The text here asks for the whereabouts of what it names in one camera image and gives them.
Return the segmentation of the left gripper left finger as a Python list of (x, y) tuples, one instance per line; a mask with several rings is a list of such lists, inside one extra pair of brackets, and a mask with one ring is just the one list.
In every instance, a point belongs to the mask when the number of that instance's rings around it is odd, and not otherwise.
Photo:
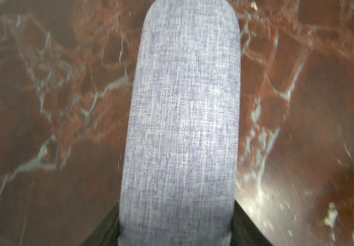
[(115, 204), (96, 229), (80, 246), (118, 246), (120, 235), (119, 203)]

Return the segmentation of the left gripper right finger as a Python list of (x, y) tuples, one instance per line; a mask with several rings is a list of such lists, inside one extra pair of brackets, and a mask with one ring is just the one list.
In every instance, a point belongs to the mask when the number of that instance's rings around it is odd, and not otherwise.
[(234, 202), (231, 229), (231, 246), (273, 246), (237, 201)]

